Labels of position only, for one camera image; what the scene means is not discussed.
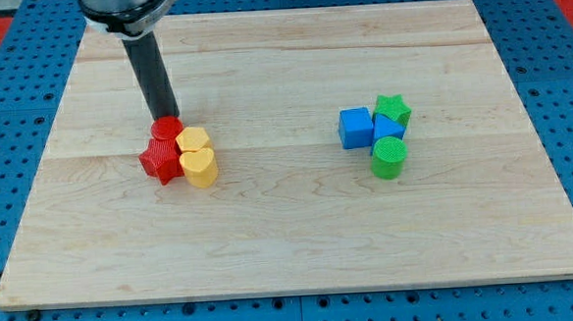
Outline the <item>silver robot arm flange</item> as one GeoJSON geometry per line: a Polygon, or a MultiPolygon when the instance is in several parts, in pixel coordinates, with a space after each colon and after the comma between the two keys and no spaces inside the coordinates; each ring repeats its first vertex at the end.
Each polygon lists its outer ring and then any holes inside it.
{"type": "Polygon", "coordinates": [[[102,33],[134,40],[152,32],[178,0],[78,0],[86,23],[102,33]]]}

